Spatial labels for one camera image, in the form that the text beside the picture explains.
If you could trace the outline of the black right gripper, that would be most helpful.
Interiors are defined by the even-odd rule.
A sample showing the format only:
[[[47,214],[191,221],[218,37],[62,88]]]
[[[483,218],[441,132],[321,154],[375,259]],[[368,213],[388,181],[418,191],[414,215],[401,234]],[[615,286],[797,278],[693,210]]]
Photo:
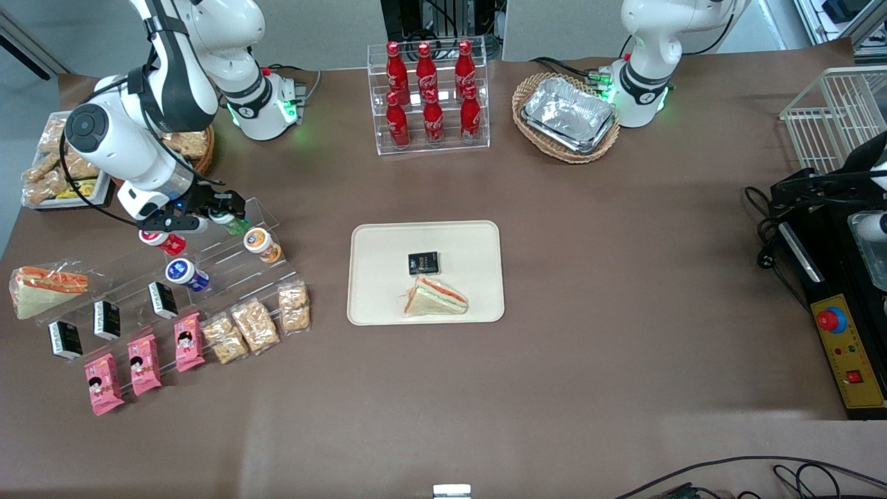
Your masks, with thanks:
[[[208,217],[214,225],[222,227],[224,213],[233,216],[246,215],[246,202],[240,195],[225,195],[212,187],[191,187],[182,196],[182,212]]]

